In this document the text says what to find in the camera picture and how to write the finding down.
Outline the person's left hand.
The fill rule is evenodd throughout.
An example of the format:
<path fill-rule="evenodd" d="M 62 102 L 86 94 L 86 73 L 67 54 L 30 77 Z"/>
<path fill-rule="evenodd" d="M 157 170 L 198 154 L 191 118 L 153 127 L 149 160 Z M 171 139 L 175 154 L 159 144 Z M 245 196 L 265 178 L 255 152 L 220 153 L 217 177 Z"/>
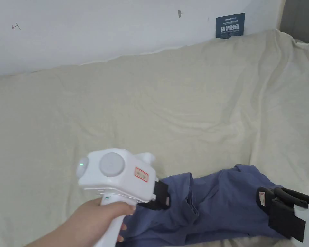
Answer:
<path fill-rule="evenodd" d="M 100 199 L 85 202 L 66 221 L 68 247 L 92 247 L 119 216 L 132 215 L 135 206 L 125 202 L 101 205 Z"/>

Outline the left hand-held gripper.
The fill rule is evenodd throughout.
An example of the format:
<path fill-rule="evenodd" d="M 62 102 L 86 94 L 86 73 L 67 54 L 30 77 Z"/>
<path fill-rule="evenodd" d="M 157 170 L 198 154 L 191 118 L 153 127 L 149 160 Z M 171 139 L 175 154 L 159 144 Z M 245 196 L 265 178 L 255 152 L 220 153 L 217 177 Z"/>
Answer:
<path fill-rule="evenodd" d="M 149 152 L 132 154 L 125 149 L 93 151 L 78 164 L 78 185 L 101 196 L 101 205 L 125 202 L 150 210 L 171 206 L 168 185 L 160 181 Z"/>

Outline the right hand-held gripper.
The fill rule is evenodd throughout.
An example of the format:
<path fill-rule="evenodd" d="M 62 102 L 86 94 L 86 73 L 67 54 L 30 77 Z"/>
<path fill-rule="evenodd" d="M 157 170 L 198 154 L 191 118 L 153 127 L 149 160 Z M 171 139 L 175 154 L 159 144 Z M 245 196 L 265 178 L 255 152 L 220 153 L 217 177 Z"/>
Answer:
<path fill-rule="evenodd" d="M 309 247 L 309 195 L 284 187 L 259 187 L 256 204 L 270 213 L 270 228 L 290 239 L 295 247 Z"/>

